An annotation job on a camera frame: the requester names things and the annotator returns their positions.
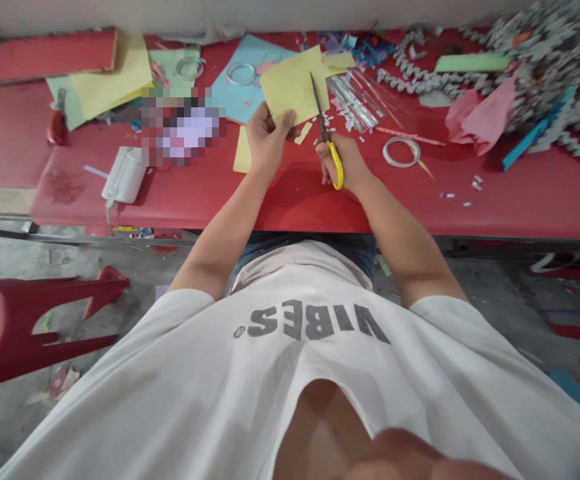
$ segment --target scissor blade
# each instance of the scissor blade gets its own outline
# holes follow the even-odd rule
[[[319,102],[319,94],[317,92],[317,84],[315,83],[315,78],[312,76],[312,72],[310,72],[310,80],[312,80],[312,91],[315,94],[315,100],[317,101],[317,108],[319,113],[317,118],[319,119],[319,128],[321,128],[321,135],[323,136],[323,141],[328,141],[328,130],[325,128],[325,122],[323,121],[323,114],[321,112],[321,104]]]

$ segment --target yellow paper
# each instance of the yellow paper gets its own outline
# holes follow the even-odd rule
[[[334,55],[328,55],[326,53],[322,56],[324,65],[329,67],[340,67],[340,68],[354,68],[357,66],[354,57],[351,52],[336,53]]]
[[[75,73],[70,75],[70,80],[87,120],[110,110],[111,105],[116,107],[128,101],[128,97],[130,100],[138,97],[141,94],[140,89],[152,82],[148,50],[145,48],[143,36],[119,31],[114,71]]]
[[[311,128],[312,128],[312,123],[306,122],[305,125],[303,126],[303,128],[301,129],[300,136],[295,138],[295,143],[300,145],[303,142],[305,136],[308,134],[308,132],[310,131]]]
[[[239,127],[239,140],[237,141],[237,154],[235,155],[235,164],[232,170],[239,173],[248,173],[252,157],[250,156],[250,144],[248,135],[245,132],[245,125]]]
[[[297,114],[295,125],[319,113],[310,72],[315,78],[321,108],[327,111],[330,100],[325,79],[332,73],[321,61],[318,45],[282,61],[261,76],[263,95],[275,123],[288,109],[293,109]]]

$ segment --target hand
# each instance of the hand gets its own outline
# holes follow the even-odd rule
[[[262,102],[246,125],[248,143],[252,155],[250,172],[262,175],[268,182],[275,177],[283,156],[283,143],[294,141],[300,135],[293,127],[295,123],[294,110],[288,110],[275,126],[268,110],[268,104]]]
[[[330,140],[337,147],[341,165],[343,166],[343,188],[355,193],[363,184],[372,179],[374,175],[372,175],[372,172],[370,172],[368,166],[365,164],[357,142],[354,139],[344,137],[335,132],[329,132],[329,135]],[[330,149],[322,142],[317,145],[316,152],[321,159],[321,172],[323,173],[321,184],[336,183],[331,180],[337,180],[338,177],[335,161],[332,160],[332,155],[330,155]]]

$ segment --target red paper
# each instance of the red paper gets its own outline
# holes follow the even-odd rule
[[[0,82],[112,70],[117,30],[15,39],[0,44]]]

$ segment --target wire ring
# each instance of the wire ring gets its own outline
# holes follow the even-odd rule
[[[246,80],[234,80],[232,76],[235,74],[235,71],[240,68],[247,68],[249,70],[252,70],[252,76],[247,78]],[[226,74],[228,81],[234,85],[250,85],[255,80],[255,75],[256,72],[254,66],[246,62],[233,63],[232,65],[230,65],[230,68],[228,68],[228,72]]]
[[[204,60],[202,60],[198,57],[186,57],[186,58],[179,60],[177,66],[175,67],[175,70],[177,72],[177,75],[180,76],[184,80],[196,80],[200,76],[203,75],[203,70],[205,69],[205,67],[203,66],[203,62],[204,62]],[[186,75],[186,74],[182,73],[181,71],[183,70],[183,68],[186,65],[190,65],[191,63],[197,64],[197,72],[194,75]]]
[[[412,151],[412,154],[415,157],[415,159],[412,160],[412,162],[400,163],[400,162],[394,161],[393,158],[390,156],[390,154],[388,153],[388,146],[390,146],[391,143],[398,142],[398,141],[404,142],[406,145],[408,145],[408,147],[410,147],[410,150]],[[406,137],[394,137],[394,138],[391,138],[390,140],[388,140],[388,142],[383,146],[383,158],[385,158],[386,162],[388,162],[388,164],[392,165],[393,167],[398,167],[398,168],[412,167],[419,160],[421,160],[421,148],[419,147],[419,144],[412,139],[409,139]]]

